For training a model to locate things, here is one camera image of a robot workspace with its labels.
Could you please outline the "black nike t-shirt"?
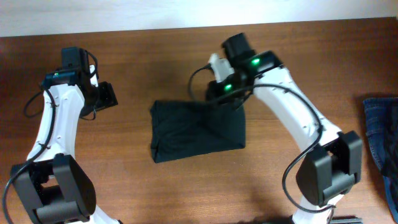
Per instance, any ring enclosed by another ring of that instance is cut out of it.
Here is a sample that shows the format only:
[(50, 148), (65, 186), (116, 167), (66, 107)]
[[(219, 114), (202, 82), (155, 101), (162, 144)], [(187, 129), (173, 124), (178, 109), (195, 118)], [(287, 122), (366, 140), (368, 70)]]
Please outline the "black nike t-shirt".
[(150, 115), (155, 163), (246, 147), (243, 106), (157, 100)]

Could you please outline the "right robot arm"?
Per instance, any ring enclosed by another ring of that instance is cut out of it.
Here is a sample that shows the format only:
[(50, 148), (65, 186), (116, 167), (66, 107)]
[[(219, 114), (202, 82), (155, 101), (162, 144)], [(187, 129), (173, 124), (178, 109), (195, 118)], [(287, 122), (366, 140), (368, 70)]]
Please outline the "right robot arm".
[(208, 61), (215, 80), (206, 99), (222, 104), (254, 95), (277, 116), (300, 149), (283, 173), (282, 189), (287, 190), (287, 176), (300, 164), (295, 178), (302, 198), (296, 202), (287, 196), (296, 211), (280, 223), (334, 223), (336, 204), (361, 180), (361, 138), (325, 118), (274, 52), (256, 53), (243, 33), (221, 46), (225, 57), (212, 54)]

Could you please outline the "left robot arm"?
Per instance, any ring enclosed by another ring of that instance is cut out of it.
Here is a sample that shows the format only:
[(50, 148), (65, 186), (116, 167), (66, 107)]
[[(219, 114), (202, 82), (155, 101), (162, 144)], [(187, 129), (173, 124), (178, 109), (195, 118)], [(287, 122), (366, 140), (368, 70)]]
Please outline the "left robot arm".
[(12, 166), (4, 192), (14, 187), (32, 223), (119, 223), (96, 202), (95, 187), (75, 160), (78, 122), (116, 106), (108, 82), (99, 82), (95, 56), (62, 49), (62, 65), (41, 84), (44, 109), (25, 163)]

